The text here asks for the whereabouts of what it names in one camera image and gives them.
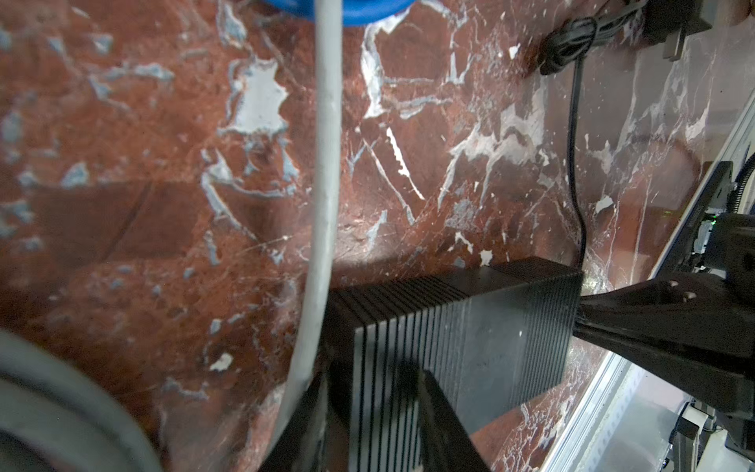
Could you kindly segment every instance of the white cable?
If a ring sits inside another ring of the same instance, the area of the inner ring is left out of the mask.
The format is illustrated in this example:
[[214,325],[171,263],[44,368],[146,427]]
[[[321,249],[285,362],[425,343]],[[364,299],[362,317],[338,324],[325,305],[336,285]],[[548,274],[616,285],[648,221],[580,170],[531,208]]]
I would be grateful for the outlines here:
[[79,472],[139,472],[104,430],[62,405],[0,378],[0,430]]
[[328,300],[341,179],[342,30],[342,0],[316,0],[317,153],[310,264],[294,354],[268,451],[278,442],[309,386]]
[[120,403],[62,360],[1,329],[0,378],[12,380],[52,400],[106,433],[138,466],[137,470],[162,471],[152,444]]

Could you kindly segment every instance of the black cable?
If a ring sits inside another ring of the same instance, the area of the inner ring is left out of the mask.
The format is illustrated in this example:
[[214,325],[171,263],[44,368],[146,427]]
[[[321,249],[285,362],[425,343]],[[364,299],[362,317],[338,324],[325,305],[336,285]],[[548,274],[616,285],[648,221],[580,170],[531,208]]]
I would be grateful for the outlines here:
[[580,230],[579,254],[577,259],[577,268],[579,269],[584,264],[584,257],[587,252],[587,224],[584,221],[577,198],[577,172],[575,163],[577,117],[584,58],[593,46],[604,45],[613,39],[616,33],[624,27],[624,24],[631,20],[640,8],[645,6],[646,1],[640,0],[639,2],[630,3],[616,15],[603,15],[598,18],[578,18],[569,21],[545,38],[545,43],[540,53],[540,74],[544,76],[560,72],[569,63],[575,63],[574,78],[572,80],[572,100],[569,105],[568,134],[566,137],[566,171],[569,179],[569,195],[571,196],[572,206],[577,215]]
[[577,268],[581,269],[584,256],[587,251],[587,224],[584,222],[582,210],[577,199],[577,171],[575,164],[575,146],[577,140],[577,113],[579,110],[579,93],[582,86],[582,69],[584,54],[577,57],[574,62],[574,79],[572,80],[572,103],[569,106],[569,132],[566,136],[566,172],[569,176],[569,195],[572,197],[572,206],[579,221],[579,256]]
[[742,165],[742,169],[739,170],[737,178],[734,180],[737,184],[737,188],[731,191],[726,200],[726,210],[729,213],[737,213],[739,211],[739,204],[744,195],[744,188],[747,186],[747,182],[750,180],[753,171],[755,171],[755,153],[747,158],[747,161]]

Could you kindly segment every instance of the marble wall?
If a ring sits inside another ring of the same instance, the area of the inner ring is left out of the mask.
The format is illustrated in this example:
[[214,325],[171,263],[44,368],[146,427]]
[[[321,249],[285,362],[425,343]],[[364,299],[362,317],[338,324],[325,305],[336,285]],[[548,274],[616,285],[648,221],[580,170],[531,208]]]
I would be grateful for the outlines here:
[[[344,30],[333,286],[574,262],[571,68],[536,56],[601,4],[423,0]],[[585,292],[649,275],[747,100],[755,18],[722,5],[678,62],[641,18],[587,59]],[[0,326],[102,384],[166,470],[256,470],[267,447],[307,269],[313,55],[311,23],[256,2],[0,0]],[[542,462],[601,358],[573,342],[562,386],[473,436],[494,470]]]

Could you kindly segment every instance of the blue object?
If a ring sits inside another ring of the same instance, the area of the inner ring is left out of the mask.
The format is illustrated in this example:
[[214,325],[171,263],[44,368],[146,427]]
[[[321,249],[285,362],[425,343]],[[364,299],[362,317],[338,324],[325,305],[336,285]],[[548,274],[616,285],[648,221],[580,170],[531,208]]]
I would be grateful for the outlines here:
[[[315,20],[314,0],[265,0],[298,17]],[[363,26],[405,10],[414,0],[344,0],[344,26]]]

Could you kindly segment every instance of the black heat sink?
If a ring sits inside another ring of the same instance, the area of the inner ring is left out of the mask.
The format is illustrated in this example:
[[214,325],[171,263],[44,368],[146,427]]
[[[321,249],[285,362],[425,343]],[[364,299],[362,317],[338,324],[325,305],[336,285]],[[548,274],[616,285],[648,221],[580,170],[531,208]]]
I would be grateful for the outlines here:
[[350,472],[420,463],[416,367],[468,433],[556,386],[582,273],[540,258],[331,291],[323,340]]

